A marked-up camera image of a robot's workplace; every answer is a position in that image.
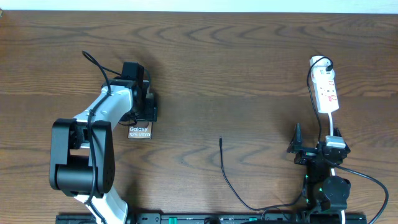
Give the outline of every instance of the power strip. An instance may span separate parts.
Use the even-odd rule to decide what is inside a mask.
[[[314,56],[310,60],[312,65],[323,56]],[[319,113],[331,113],[336,111],[338,106],[337,92],[335,86],[335,71],[332,69],[327,71],[326,68],[331,62],[324,58],[317,62],[311,71],[311,79],[315,89],[317,106]]]

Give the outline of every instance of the wood grain surface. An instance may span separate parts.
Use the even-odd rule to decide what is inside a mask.
[[[173,213],[247,211],[288,203],[304,166],[286,149],[296,123],[315,144],[305,83],[308,60],[333,59],[340,109],[333,113],[351,154],[346,167],[383,182],[390,201],[378,223],[398,222],[398,16],[6,11],[0,19],[0,223],[54,223],[86,213],[49,185],[50,138],[100,93],[98,68],[137,61],[152,75],[159,117],[150,141],[113,133],[116,186],[130,204]],[[328,119],[321,115],[325,129]],[[372,219],[382,189],[352,183],[348,211]]]

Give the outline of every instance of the black wire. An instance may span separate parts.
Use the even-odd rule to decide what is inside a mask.
[[[294,200],[292,203],[282,204],[282,205],[273,205],[273,206],[267,207],[267,208],[264,210],[264,212],[262,213],[261,219],[264,219],[264,218],[265,218],[264,215],[268,212],[268,210],[270,210],[270,209],[272,209],[272,208],[276,208],[276,209],[278,209],[278,210],[283,214],[283,216],[286,218],[286,220],[289,220],[289,219],[286,217],[286,215],[280,210],[279,207],[290,207],[290,206],[295,205],[295,204],[300,200],[300,198],[301,198],[302,195],[303,195],[303,194],[300,193],[300,195],[299,195],[299,196],[296,198],[296,200]]]
[[[375,178],[373,178],[373,177],[371,177],[371,176],[369,176],[369,175],[362,174],[362,173],[360,173],[360,172],[358,172],[358,171],[355,171],[355,170],[352,170],[352,169],[349,169],[349,168],[345,168],[345,167],[339,166],[338,164],[335,164],[334,162],[329,161],[328,159],[326,159],[324,155],[323,155],[323,158],[324,158],[325,161],[326,161],[329,165],[331,165],[332,167],[336,167],[337,169],[341,169],[341,170],[350,172],[350,173],[352,173],[352,174],[356,174],[356,175],[358,175],[358,176],[360,176],[360,177],[364,177],[364,178],[366,178],[366,179],[368,179],[368,180],[371,180],[371,181],[377,183],[381,188],[383,188],[384,194],[385,194],[384,203],[383,203],[382,207],[380,208],[380,210],[378,211],[378,213],[376,214],[376,216],[369,222],[369,224],[373,224],[373,223],[381,216],[381,214],[383,213],[384,209],[385,209],[386,206],[387,206],[388,198],[389,198],[389,194],[388,194],[387,187],[386,187],[382,182],[376,180]]]
[[[111,94],[111,85],[109,83],[109,79],[106,76],[106,73],[104,71],[104,68],[100,65],[100,63],[97,62],[97,60],[95,60],[95,58],[93,56],[91,56],[87,51],[82,50],[81,53],[83,54],[83,56],[85,58],[87,58],[87,60],[89,60],[91,63],[95,64],[96,66],[98,66],[98,68],[101,70],[102,74],[104,75],[105,78],[105,82],[106,85],[108,86],[108,94]]]
[[[313,108],[313,111],[315,112],[315,116],[317,116],[317,120],[318,120],[318,124],[319,124],[318,142],[321,141],[322,124],[321,124],[321,120],[319,119],[319,115],[318,115],[317,109],[315,108],[315,104],[314,104],[314,102],[313,102],[313,97],[312,97],[312,92],[311,92],[311,88],[310,88],[309,79],[310,79],[310,75],[311,75],[311,70],[312,70],[312,68],[314,67],[314,65],[316,65],[320,60],[322,60],[322,59],[324,59],[324,58],[328,59],[328,60],[330,61],[330,63],[331,63],[331,64],[328,66],[328,68],[333,68],[333,61],[332,61],[330,58],[328,58],[328,57],[322,57],[322,58],[318,59],[317,61],[315,61],[315,62],[311,65],[310,69],[308,70],[308,75],[307,75],[307,86],[308,86],[308,91],[310,92],[310,98],[311,98],[312,108]]]
[[[247,205],[247,204],[241,199],[241,197],[238,195],[238,193],[236,193],[235,189],[232,187],[231,183],[229,182],[228,178],[227,178],[226,175],[225,175],[224,164],[223,164],[223,138],[221,138],[221,137],[220,137],[220,162],[221,162],[221,172],[223,173],[223,177],[224,177],[226,183],[228,184],[228,186],[230,187],[230,189],[232,190],[232,192],[234,192],[235,196],[239,199],[239,201],[240,201],[246,208],[248,208],[249,210],[252,210],[252,211],[263,211],[263,210],[269,210],[269,209],[271,209],[271,208],[279,208],[279,207],[288,207],[288,206],[292,206],[292,205],[295,205],[295,204],[298,202],[298,200],[300,199],[300,197],[301,197],[302,194],[303,194],[303,192],[301,192],[301,193],[300,193],[300,196],[299,196],[294,202],[289,203],[289,204],[272,205],[272,206],[268,206],[268,207],[264,207],[264,208],[252,208],[252,207],[250,207],[249,205]]]
[[[117,75],[122,75],[119,72],[115,72],[114,70],[108,69],[102,65],[99,65],[98,62],[90,55],[90,57],[87,57],[85,54],[90,55],[89,53],[87,53],[86,51],[83,51],[83,55],[87,58],[87,60],[89,60],[91,63],[95,64],[96,66],[101,67],[103,70],[106,70],[108,72],[112,72],[113,74],[117,74]]]
[[[133,118],[133,119],[129,119],[129,123],[128,123],[128,124],[120,123],[120,121],[119,121],[118,123],[119,123],[120,125],[123,125],[123,126],[134,126],[134,125],[136,125],[138,122],[137,122],[137,119],[136,119],[136,118]]]
[[[98,212],[97,208],[93,205],[93,203],[90,202],[90,204],[87,205],[87,206],[90,206],[90,207],[91,207],[93,213],[94,213],[96,216],[98,216],[98,218],[101,220],[101,223],[102,223],[102,224],[106,224],[106,220],[105,220],[104,216],[102,216],[102,215]]]
[[[94,197],[94,193],[96,192],[96,184],[97,184],[97,175],[98,174],[97,174],[97,167],[96,167],[96,156],[95,156],[95,149],[94,149],[94,142],[93,142],[93,130],[92,130],[92,126],[91,126],[91,120],[93,119],[93,116],[95,116],[96,110],[111,95],[111,85],[110,85],[109,80],[104,71],[104,67],[102,67],[97,62],[97,60],[95,60],[95,58],[93,56],[91,56],[88,52],[83,50],[82,54],[85,58],[87,58],[87,60],[94,63],[101,70],[101,72],[105,78],[106,85],[108,86],[108,91],[106,92],[106,95],[104,97],[102,97],[102,99],[100,99],[99,102],[97,104],[95,104],[94,107],[92,107],[92,109],[90,109],[90,113],[87,118],[87,134],[88,134],[88,142],[90,145],[91,165],[93,167],[93,182],[91,184],[90,194],[89,194],[87,200],[84,202],[85,205],[91,207],[92,211],[101,219],[101,222],[106,224],[106,220],[104,219],[104,217],[97,211],[97,209],[92,204],[92,199]]]

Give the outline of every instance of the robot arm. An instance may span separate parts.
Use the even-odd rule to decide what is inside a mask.
[[[89,156],[71,155],[70,150],[89,149],[88,117],[103,100],[91,119],[97,168],[94,197],[86,205],[96,222],[124,224],[128,205],[113,187],[115,161],[112,130],[120,120],[156,121],[157,107],[149,82],[143,80],[144,67],[126,62],[120,77],[110,80],[111,93],[104,85],[99,97],[73,119],[58,119],[53,124],[50,185],[65,195],[85,203],[93,185],[93,165]]]

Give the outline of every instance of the white cable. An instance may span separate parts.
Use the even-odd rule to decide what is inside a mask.
[[[330,136],[333,136],[333,118],[331,118],[331,113],[329,115],[329,127],[330,127]]]
[[[346,213],[344,210],[341,211],[341,224],[346,224]]]

